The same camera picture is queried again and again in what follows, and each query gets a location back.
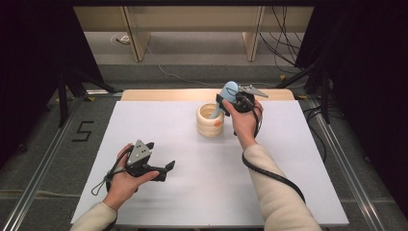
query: forearm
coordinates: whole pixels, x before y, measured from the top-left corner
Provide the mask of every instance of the forearm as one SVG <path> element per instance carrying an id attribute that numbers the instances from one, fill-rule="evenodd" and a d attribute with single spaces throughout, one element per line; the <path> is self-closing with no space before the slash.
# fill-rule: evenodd
<path id="1" fill-rule="evenodd" d="M 286 177 L 261 145 L 249 145 L 243 155 L 252 165 Z M 294 189 L 253 170 L 249 174 L 258 195 L 265 230 L 320 230 Z"/>
<path id="2" fill-rule="evenodd" d="M 99 231 L 116 220 L 117 213 L 103 202 L 94 204 L 72 225 L 71 231 Z"/>

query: white table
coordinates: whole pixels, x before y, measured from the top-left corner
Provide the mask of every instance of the white table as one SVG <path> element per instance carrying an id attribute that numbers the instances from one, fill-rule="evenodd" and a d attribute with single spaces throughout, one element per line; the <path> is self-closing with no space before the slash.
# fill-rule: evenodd
<path id="1" fill-rule="evenodd" d="M 258 199 L 241 160 L 231 118 L 217 138 L 198 134 L 195 112 L 212 101 L 120 101 L 78 204 L 74 222 L 106 195 L 90 193 L 128 142 L 155 142 L 149 164 L 175 160 L 165 182 L 149 182 L 119 210 L 116 224 L 135 227 L 260 227 Z M 258 142 L 303 191 L 318 223 L 347 225 L 348 220 L 323 165 L 303 113 L 294 100 L 263 101 Z"/>

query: metal rail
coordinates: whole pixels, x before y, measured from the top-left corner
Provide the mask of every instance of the metal rail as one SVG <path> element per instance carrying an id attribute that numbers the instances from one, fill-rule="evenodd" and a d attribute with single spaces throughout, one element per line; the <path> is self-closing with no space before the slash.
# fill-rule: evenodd
<path id="1" fill-rule="evenodd" d="M 43 156 L 41 162 L 39 163 L 36 172 L 31 178 L 30 183 L 24 190 L 13 211 L 11 212 L 9 219 L 7 220 L 6 225 L 3 228 L 4 231 L 18 230 L 21 222 L 24 220 L 24 217 L 34 200 L 34 197 L 36 196 L 39 186 L 45 178 L 45 174 L 47 173 L 48 169 L 53 163 L 54 157 L 60 149 L 66 131 L 68 130 L 72 118 L 75 116 L 75 113 L 81 105 L 82 101 L 83 98 L 74 99 L 69 117 L 67 118 L 65 124 L 57 130 L 57 133 L 51 141 L 51 144 L 48 146 L 48 149 L 45 152 L 45 155 Z"/>
<path id="2" fill-rule="evenodd" d="M 311 100 L 309 104 L 313 108 L 319 105 L 317 100 Z M 323 132 L 327 142 L 330 145 L 330 148 L 333 151 L 337 163 L 339 164 L 339 167 L 343 172 L 343 176 L 347 181 L 348 186 L 350 187 L 351 192 L 353 193 L 370 230 L 385 231 L 384 225 L 377 213 L 377 210 L 375 209 L 374 204 L 371 202 L 369 195 L 358 179 L 357 174 L 351 166 L 350 161 L 347 159 L 347 156 L 344 153 L 342 146 L 340 145 L 330 124 L 326 124 L 321 115 L 318 115 L 317 118 L 321 131 Z"/>

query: finger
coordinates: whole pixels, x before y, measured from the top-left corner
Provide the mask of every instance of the finger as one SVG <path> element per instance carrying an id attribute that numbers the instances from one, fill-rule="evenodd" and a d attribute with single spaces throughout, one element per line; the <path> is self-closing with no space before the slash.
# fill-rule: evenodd
<path id="1" fill-rule="evenodd" d="M 261 109 L 261 112 L 264 110 L 264 108 L 262 107 L 262 104 L 255 99 L 255 106 Z"/>
<path id="2" fill-rule="evenodd" d="M 132 146 L 131 143 L 126 144 L 126 146 L 124 146 L 122 148 L 122 150 L 120 150 L 119 153 L 117 153 L 117 158 L 119 158 L 124 151 L 126 151 L 128 148 L 130 148 Z M 118 167 L 124 167 L 126 163 L 126 158 L 124 158 L 124 156 L 122 157 L 122 159 L 120 159 L 119 163 L 117 164 Z"/>
<path id="3" fill-rule="evenodd" d="M 225 109 L 231 114 L 231 116 L 237 113 L 237 110 L 235 110 L 234 106 L 228 100 L 223 99 L 222 105 L 224 105 Z"/>
<path id="4" fill-rule="evenodd" d="M 144 184 L 147 181 L 153 180 L 156 176 L 159 175 L 159 171 L 149 171 L 145 173 L 143 176 L 136 178 L 138 185 Z"/>

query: person's left hand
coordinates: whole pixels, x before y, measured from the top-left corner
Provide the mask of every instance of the person's left hand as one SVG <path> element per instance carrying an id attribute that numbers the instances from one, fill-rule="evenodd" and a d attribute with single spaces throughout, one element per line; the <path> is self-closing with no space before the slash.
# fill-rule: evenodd
<path id="1" fill-rule="evenodd" d="M 120 154 L 128 149 L 132 144 L 129 143 L 122 148 L 122 150 L 117 154 L 119 158 Z M 117 164 L 117 167 L 124 167 L 126 163 L 126 158 L 122 158 Z M 113 210 L 117 211 L 120 206 L 132 197 L 135 190 L 143 183 L 153 180 L 156 176 L 159 175 L 159 171 L 149 171 L 143 176 L 134 177 L 128 172 L 123 171 L 115 174 L 114 179 L 111 183 L 111 188 L 108 191 L 103 202 L 111 207 Z"/>

